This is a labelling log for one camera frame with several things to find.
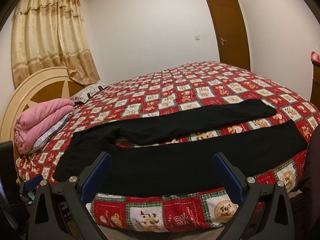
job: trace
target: curtain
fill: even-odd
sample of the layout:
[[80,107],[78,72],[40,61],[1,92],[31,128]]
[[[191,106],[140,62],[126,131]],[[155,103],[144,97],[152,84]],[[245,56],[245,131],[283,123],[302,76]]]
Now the curtain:
[[100,78],[84,33],[80,0],[21,0],[12,29],[15,87],[47,67],[65,66],[70,78],[89,85]]

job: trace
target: bedspread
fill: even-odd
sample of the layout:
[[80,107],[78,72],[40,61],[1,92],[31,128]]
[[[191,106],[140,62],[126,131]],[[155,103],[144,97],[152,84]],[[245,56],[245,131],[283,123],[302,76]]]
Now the bedspread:
[[[295,122],[309,142],[320,123],[315,106],[272,80],[223,63],[193,63],[121,81],[100,91],[87,103],[75,107],[74,116],[41,151],[18,158],[16,165],[23,179],[28,180],[40,173],[54,183],[52,174],[73,132],[105,122],[170,114],[206,105],[239,103],[254,98],[274,107],[277,114],[219,130],[190,134],[167,143],[241,133],[281,124],[289,119]],[[123,139],[119,140],[119,145],[139,147]],[[274,184],[282,180],[290,192],[301,177],[306,153],[304,150],[282,165],[257,174],[256,181]],[[146,176],[161,176],[161,171],[145,169]],[[172,177],[184,180],[195,176],[194,172],[191,167],[185,167],[184,170],[172,171]],[[223,188],[148,198],[97,193],[94,201],[87,204],[87,209],[100,225],[154,232],[218,228],[232,218],[237,208]]]

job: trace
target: blue clamp pad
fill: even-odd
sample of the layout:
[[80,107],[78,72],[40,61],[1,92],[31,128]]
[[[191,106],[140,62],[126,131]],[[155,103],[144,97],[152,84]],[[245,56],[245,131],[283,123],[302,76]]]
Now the blue clamp pad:
[[111,155],[106,153],[82,185],[80,200],[84,205],[93,201],[110,168]]
[[33,190],[35,187],[39,185],[39,183],[43,180],[43,176],[41,174],[36,175],[32,179],[26,181],[23,185],[23,191],[28,192]]
[[244,201],[243,187],[219,154],[213,156],[212,166],[232,203],[242,204]]

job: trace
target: folded quilt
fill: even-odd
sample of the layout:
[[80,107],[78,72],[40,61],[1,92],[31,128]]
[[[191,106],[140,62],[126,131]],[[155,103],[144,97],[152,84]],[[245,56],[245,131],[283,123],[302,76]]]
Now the folded quilt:
[[36,106],[33,106],[27,109],[26,111],[24,111],[17,118],[14,128],[19,130],[28,130],[31,127],[38,124],[39,122],[41,122],[47,116],[49,116],[50,114],[54,113],[56,110],[64,106],[71,106],[71,108],[73,109],[73,107],[75,106],[75,103],[68,98],[57,98],[57,99],[53,99],[43,103],[39,103]]
[[[57,108],[55,111],[46,111],[45,109],[43,112],[50,113],[45,118],[42,118],[40,122],[36,125],[32,126],[29,129],[22,129],[20,125],[15,125],[13,128],[13,140],[17,145],[18,151],[20,154],[25,154],[29,152],[33,148],[33,144],[35,141],[44,134],[51,126],[57,123],[64,115],[67,113],[73,112],[72,105],[65,105],[61,108]],[[36,116],[30,114],[31,118],[33,118],[33,122],[36,120]],[[25,119],[22,121],[24,127],[29,127],[31,124],[29,119]]]
[[44,132],[33,144],[32,149],[27,152],[27,154],[35,153],[36,151],[42,149],[46,143],[58,132],[63,126],[68,122],[68,120],[72,117],[73,112],[67,113],[64,117],[62,117],[58,122],[56,122],[53,126],[51,126],[47,131]]

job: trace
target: wooden cabinet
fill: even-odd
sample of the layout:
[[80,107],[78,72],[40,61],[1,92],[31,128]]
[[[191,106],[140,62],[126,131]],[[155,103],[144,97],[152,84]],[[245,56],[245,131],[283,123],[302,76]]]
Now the wooden cabinet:
[[320,66],[313,66],[313,81],[310,102],[320,109]]

